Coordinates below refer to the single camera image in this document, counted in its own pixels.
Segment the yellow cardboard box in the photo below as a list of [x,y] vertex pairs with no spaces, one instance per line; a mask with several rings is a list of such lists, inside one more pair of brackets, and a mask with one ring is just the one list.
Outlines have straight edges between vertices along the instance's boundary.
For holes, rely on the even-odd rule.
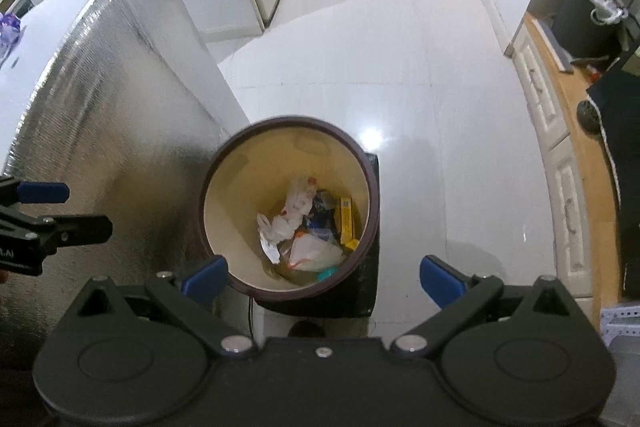
[[347,196],[340,198],[340,243],[348,251],[356,251],[359,246],[354,207],[352,207],[352,199]]

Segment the round brown trash bin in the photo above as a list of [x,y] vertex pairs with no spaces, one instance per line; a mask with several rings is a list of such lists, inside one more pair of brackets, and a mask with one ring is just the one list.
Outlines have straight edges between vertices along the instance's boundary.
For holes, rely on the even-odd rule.
[[227,260],[230,285],[244,295],[247,289],[294,287],[267,273],[273,264],[260,247],[256,218],[258,213],[269,220],[276,217],[291,181],[299,176],[316,179],[317,192],[324,188],[350,197],[365,225],[373,205],[364,155],[342,129],[303,116],[259,121],[224,143],[203,184],[198,231],[207,254]]

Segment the blue white plastic wrapper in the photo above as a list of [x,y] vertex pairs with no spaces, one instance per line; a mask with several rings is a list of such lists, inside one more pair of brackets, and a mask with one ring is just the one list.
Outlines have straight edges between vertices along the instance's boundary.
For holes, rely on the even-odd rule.
[[1,15],[0,20],[0,51],[5,56],[21,37],[21,20],[13,13]]

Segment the white red plastic bag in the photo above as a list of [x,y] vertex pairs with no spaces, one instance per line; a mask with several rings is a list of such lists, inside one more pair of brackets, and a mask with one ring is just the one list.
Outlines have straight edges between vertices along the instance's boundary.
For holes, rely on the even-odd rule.
[[311,176],[299,176],[291,181],[280,213],[269,220],[258,213],[257,226],[260,247],[267,259],[277,265],[281,260],[278,246],[292,239],[309,215],[317,194],[317,180]]

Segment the clear plastic zip bag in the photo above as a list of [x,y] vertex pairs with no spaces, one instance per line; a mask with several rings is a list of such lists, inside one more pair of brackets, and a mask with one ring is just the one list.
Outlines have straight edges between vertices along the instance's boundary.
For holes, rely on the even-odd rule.
[[280,251],[282,265],[300,272],[320,273],[337,267],[345,258],[342,246],[330,229],[297,231]]

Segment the wooden low cabinet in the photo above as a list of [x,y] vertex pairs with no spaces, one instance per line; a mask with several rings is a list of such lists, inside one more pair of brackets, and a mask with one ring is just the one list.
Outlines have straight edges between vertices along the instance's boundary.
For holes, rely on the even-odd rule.
[[596,327],[601,311],[623,301],[617,193],[600,136],[582,129],[578,104],[591,86],[585,69],[560,71],[541,22],[525,14],[512,41],[546,172],[555,268]]

